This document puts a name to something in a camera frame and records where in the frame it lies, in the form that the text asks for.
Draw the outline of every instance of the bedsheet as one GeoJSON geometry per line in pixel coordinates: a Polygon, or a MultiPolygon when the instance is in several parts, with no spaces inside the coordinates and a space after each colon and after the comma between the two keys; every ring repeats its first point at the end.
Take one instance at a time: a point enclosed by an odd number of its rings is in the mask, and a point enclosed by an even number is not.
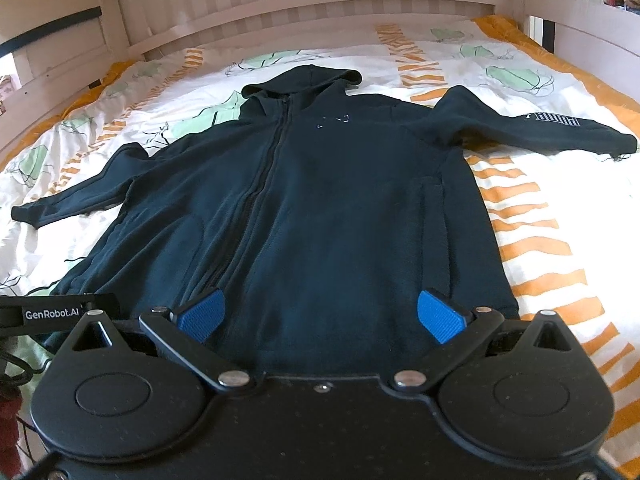
{"type": "MultiPolygon", "coordinates": [[[[554,114],[562,114],[640,134],[640,107],[624,99],[622,108],[609,103],[610,89],[594,90],[593,81],[532,50],[519,34],[495,17],[436,27],[389,24],[352,30],[357,41],[341,48],[330,46],[335,34],[316,33],[305,38],[305,50],[283,50],[285,40],[257,49],[227,43],[132,65],[96,101],[46,131],[0,173],[0,294],[48,294],[119,211],[117,206],[36,231],[10,219],[13,205],[94,176],[127,142],[153,153],[188,133],[233,120],[244,85],[299,64],[359,70],[363,83],[352,93],[434,105],[447,88],[462,84],[508,116],[546,113],[556,120],[554,114]]],[[[481,145],[466,152],[521,316],[554,308],[571,326],[616,402],[602,455],[629,476],[640,473],[638,157],[613,161],[582,151],[539,154],[481,145]]],[[[27,338],[20,340],[20,355],[34,364],[47,358],[27,338]]],[[[29,389],[23,393],[28,404],[29,389]]],[[[30,433],[22,428],[23,439],[30,433]]],[[[30,442],[33,454],[33,434],[30,442]]]]}

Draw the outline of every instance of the white wooden bed frame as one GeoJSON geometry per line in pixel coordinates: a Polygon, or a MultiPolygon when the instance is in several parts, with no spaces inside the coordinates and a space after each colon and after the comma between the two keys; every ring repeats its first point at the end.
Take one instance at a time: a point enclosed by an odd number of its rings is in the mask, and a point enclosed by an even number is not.
{"type": "Polygon", "coordinates": [[[640,67],[640,16],[585,0],[0,0],[0,55],[3,45],[13,51],[22,82],[3,103],[0,158],[114,61],[212,40],[249,47],[292,38],[292,47],[301,48],[294,38],[310,28],[397,23],[403,13],[421,14],[426,25],[493,13],[511,16],[524,30],[532,16],[555,22],[559,57],[640,100],[628,76],[640,67]],[[347,10],[336,11],[336,2],[347,10]],[[429,2],[447,12],[431,12],[429,2]]]}

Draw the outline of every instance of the blue gripper pad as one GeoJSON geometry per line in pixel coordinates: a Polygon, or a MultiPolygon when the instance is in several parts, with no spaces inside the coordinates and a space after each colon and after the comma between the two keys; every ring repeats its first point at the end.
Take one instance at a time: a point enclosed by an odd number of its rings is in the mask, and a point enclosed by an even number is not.
{"type": "Polygon", "coordinates": [[[225,319],[225,295],[215,290],[197,299],[178,317],[178,328],[198,343],[204,343],[225,319]]]}
{"type": "Polygon", "coordinates": [[[418,296],[418,319],[440,344],[466,328],[466,319],[462,314],[426,290],[418,296]]]}

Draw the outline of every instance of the black hoodie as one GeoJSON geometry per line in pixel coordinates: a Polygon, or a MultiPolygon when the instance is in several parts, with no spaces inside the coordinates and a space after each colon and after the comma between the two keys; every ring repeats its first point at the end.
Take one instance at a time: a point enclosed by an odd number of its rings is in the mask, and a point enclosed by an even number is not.
{"type": "Polygon", "coordinates": [[[126,144],[97,176],[12,216],[40,227],[123,203],[54,293],[114,292],[136,316],[219,289],[226,310],[209,315],[224,320],[200,339],[249,370],[411,367],[436,344],[417,315],[426,288],[518,315],[462,136],[612,155],[636,139],[590,120],[503,117],[460,86],[433,109],[347,96],[360,81],[309,65],[246,86],[238,120],[152,157],[126,144]]]}

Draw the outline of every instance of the circular cap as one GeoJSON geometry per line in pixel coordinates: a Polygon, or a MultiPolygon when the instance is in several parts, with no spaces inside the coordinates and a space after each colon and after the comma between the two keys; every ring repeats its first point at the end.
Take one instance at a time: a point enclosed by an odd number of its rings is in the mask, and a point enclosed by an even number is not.
{"type": "Polygon", "coordinates": [[[484,451],[518,462],[568,460],[599,447],[613,415],[606,386],[567,374],[549,351],[511,351],[450,373],[438,404],[450,426],[484,451]]]}
{"type": "Polygon", "coordinates": [[[65,373],[43,377],[31,415],[47,447],[70,458],[121,463],[151,454],[204,410],[198,378],[170,361],[109,348],[75,352],[69,361],[65,373]]]}
{"type": "Polygon", "coordinates": [[[218,382],[227,388],[239,388],[240,386],[247,386],[251,381],[251,377],[247,372],[242,370],[229,370],[228,372],[222,372],[218,376],[218,382]]]}
{"type": "Polygon", "coordinates": [[[320,383],[314,386],[314,391],[316,394],[328,394],[331,391],[331,387],[333,385],[331,383],[320,383]]]}
{"type": "Polygon", "coordinates": [[[76,390],[76,402],[97,416],[118,416],[133,412],[151,395],[151,387],[141,377],[105,374],[86,380],[76,390]]]}
{"type": "Polygon", "coordinates": [[[564,384],[537,374],[505,377],[495,385],[494,396],[504,408],[522,416],[551,415],[569,402],[564,384]]]}
{"type": "Polygon", "coordinates": [[[401,388],[422,386],[427,382],[427,377],[416,370],[403,370],[394,375],[395,383],[401,388]]]}

